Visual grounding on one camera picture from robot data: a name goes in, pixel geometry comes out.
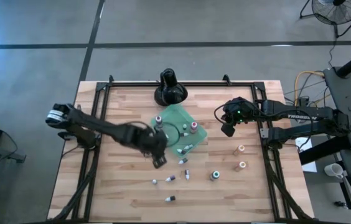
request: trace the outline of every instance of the wooden table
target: wooden table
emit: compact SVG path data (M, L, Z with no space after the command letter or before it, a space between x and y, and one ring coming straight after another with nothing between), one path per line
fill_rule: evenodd
M264 83L268 99L284 102L280 81ZM81 82L78 89L75 104L80 104L87 114L91 113L95 86L96 82ZM111 87L106 120L149 123L163 110L155 104L153 92L153 87ZM273 221L257 124L240 124L236 126L234 136L228 138L213 117L217 106L234 97L252 100L251 90L245 87L188 87L188 92L182 106L206 129L206 140L188 155L186 164L178 165L179 158L168 152L167 164L155 169L151 160L139 151L103 136L91 222ZM274 125L288 128L290 121L284 119ZM232 153L240 144L245 145L245 153L236 157ZM75 141L67 142L64 152L75 146ZM49 218L56 216L74 193L82 154L81 149L75 150L61 160ZM296 148L284 146L280 158L287 189L301 208L313 216ZM247 168L235 172L233 168L240 161L245 161ZM190 180L185 179L185 169L190 170ZM209 175L214 170L220 171L220 178L212 182ZM170 175L175 175L176 180L165 182ZM152 179L158 180L157 185L151 183ZM171 195L177 200L165 202L164 199ZM277 198L283 214L278 191ZM80 215L83 215L83 206L82 202Z

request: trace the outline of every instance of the green plastic tray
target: green plastic tray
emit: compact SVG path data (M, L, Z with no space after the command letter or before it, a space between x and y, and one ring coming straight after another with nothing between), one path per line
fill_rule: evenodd
M166 124L166 122L174 124L178 128L180 133L189 134L186 137L180 137L180 140L176 145L169 147L169 149L180 158L185 157L207 136L206 130L204 130L204 128L202 128L201 125L199 125L199 123L198 130L194 134L191 134L190 124L194 122L195 119L193 119L180 104L170 105L158 115L162 117L162 120L164 122L164 124L162 125L162 130L169 136L169 141L167 145L174 144L177 141L178 132L173 126ZM156 125L155 117L151 120L152 127ZM187 125L186 130L182 129L183 124ZM191 149L187 150L187 153L185 155L182 155L177 152L177 149L184 149L190 144L193 144L194 146Z

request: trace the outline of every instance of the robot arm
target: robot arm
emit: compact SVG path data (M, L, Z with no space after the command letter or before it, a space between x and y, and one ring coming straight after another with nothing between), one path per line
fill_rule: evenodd
M167 162L164 157L166 135L163 131L154 131L149 126L141 128L131 123L112 124L87 115L71 104L54 104L45 122L50 127L67 130L86 149L96 146L99 135L94 131L97 131L111 136L122 146L137 149L144 155L152 156L155 168Z
M256 104L242 98L234 98L223 107L225 114L222 120L225 121L221 130L228 136L233 136L234 126L242 122L250 121L278 121L283 118L303 119L312 121L293 128L268 128L261 129L261 137L266 145L275 148L282 148L282 144L288 139L296 139L302 136L313 134L329 134L332 136L345 136L351 132L349 118L339 110L329 107L310 108L288 106L273 100L257 100Z

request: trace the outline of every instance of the small vial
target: small vial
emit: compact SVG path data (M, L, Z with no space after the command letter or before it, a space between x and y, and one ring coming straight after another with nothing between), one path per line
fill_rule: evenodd
M192 149L193 146L194 146L193 144L190 144L189 146L186 146L184 149L185 150Z
M239 154L241 154L243 151L245 150L245 147L243 145L240 145L237 147L237 149L235 149L235 151L233 152L234 156L238 156Z
M185 151L183 149L177 149L177 152L182 154L182 155L185 155L187 153L187 151Z
M210 174L210 180L214 181L217 180L220 177L220 172L219 171L213 171L212 174Z
M174 201L176 199L176 196L170 196L166 199L164 199L166 202L171 202L171 201Z
M161 128L162 127L162 117L161 116L156 116L155 120L156 120L156 126L158 128Z
M176 179L176 177L174 175L171 175L170 177L168 177L166 179L166 182L170 182L170 181L175 180L175 179Z
M195 134L197 130L198 130L198 123L194 121L190 124L190 132L191 134Z
M178 164L181 165L181 164L184 164L186 162L188 162L188 159L187 158L183 158L182 160L180 160L180 162L178 162Z
M185 170L185 178L189 180L189 170Z
M239 171L243 170L245 167L246 167L246 163L240 162L234 169L235 169L235 171L239 172Z

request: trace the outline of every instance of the white paper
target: white paper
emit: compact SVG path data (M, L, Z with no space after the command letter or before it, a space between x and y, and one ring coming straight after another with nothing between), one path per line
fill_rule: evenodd
M303 143L305 143L305 141L307 141L306 137L297 138L296 145L300 147ZM311 139L310 139L307 142L307 144L303 145L302 148L300 148L300 150L305 151L307 149L310 149L311 147L312 147L312 144L311 144ZM317 172L317 166L316 166L315 162L310 162L306 165L303 165L302 170L306 171L306 172Z

